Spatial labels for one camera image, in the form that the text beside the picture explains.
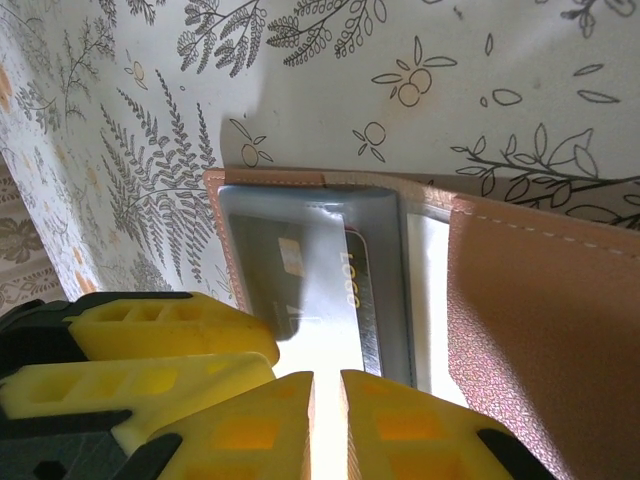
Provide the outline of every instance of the wallet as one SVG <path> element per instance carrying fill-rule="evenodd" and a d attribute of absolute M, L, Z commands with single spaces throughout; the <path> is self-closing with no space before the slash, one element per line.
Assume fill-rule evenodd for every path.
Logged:
<path fill-rule="evenodd" d="M 558 479 L 640 478 L 637 233 L 396 175 L 233 169 L 205 182 L 245 310 L 226 187 L 395 193 L 405 318 L 380 318 L 375 284 L 373 297 L 378 326 L 405 325 L 406 351 L 390 350 L 409 359 L 405 383 L 503 423 Z"/>

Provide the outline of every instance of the wallet flap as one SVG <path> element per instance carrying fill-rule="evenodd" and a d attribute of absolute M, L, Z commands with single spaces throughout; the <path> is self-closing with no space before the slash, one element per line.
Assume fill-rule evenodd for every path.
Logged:
<path fill-rule="evenodd" d="M 640 236 L 471 197 L 450 225 L 449 369 L 470 406 L 559 479 L 637 478 Z"/>

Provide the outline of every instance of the black plastic part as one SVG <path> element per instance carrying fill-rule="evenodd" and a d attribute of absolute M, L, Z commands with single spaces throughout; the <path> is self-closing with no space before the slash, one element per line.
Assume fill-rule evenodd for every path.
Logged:
<path fill-rule="evenodd" d="M 0 378 L 25 365 L 87 360 L 67 324 L 62 322 L 0 332 Z"/>
<path fill-rule="evenodd" d="M 492 428 L 479 430 L 477 435 L 513 480 L 556 480 L 516 437 Z"/>
<path fill-rule="evenodd" d="M 111 480 L 127 456 L 111 430 L 131 411 L 0 421 L 2 480 Z"/>
<path fill-rule="evenodd" d="M 69 317 L 116 300 L 191 298 L 188 292 L 97 292 L 75 303 L 36 300 L 0 318 L 0 378 L 25 366 L 89 360 L 68 330 Z"/>
<path fill-rule="evenodd" d="M 156 480 L 182 443 L 177 433 L 167 433 L 138 448 L 112 480 Z"/>
<path fill-rule="evenodd" d="M 113 410 L 2 420 L 0 421 L 0 440 L 108 432 L 129 417 L 131 417 L 131 410 Z"/>

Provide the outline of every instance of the patterned fabric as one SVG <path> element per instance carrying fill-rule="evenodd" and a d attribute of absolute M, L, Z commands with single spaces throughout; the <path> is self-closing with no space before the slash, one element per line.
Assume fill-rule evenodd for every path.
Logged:
<path fill-rule="evenodd" d="M 66 297 L 0 155 L 0 314 L 36 298 Z"/>
<path fill-rule="evenodd" d="M 417 173 L 638 229 L 636 10 L 0 0 L 0 148 L 71 298 L 172 287 L 232 301 L 202 185 L 223 160 Z"/>

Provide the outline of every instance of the yellow plastic part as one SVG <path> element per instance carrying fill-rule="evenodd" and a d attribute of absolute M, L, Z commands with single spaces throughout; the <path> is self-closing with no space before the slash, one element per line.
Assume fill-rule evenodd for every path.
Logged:
<path fill-rule="evenodd" d="M 112 430 L 130 455 L 159 428 L 274 379 L 257 353 L 30 365 L 3 379 L 10 419 L 132 410 Z"/>
<path fill-rule="evenodd" d="M 206 295 L 117 300 L 71 317 L 69 331 L 89 360 L 258 352 L 280 356 L 266 323 Z"/>
<path fill-rule="evenodd" d="M 342 372 L 349 402 L 349 478 L 511 480 L 477 437 L 500 423 L 390 380 Z"/>
<path fill-rule="evenodd" d="M 158 480 L 309 478 L 312 378 L 288 375 L 156 432 L 183 439 Z"/>

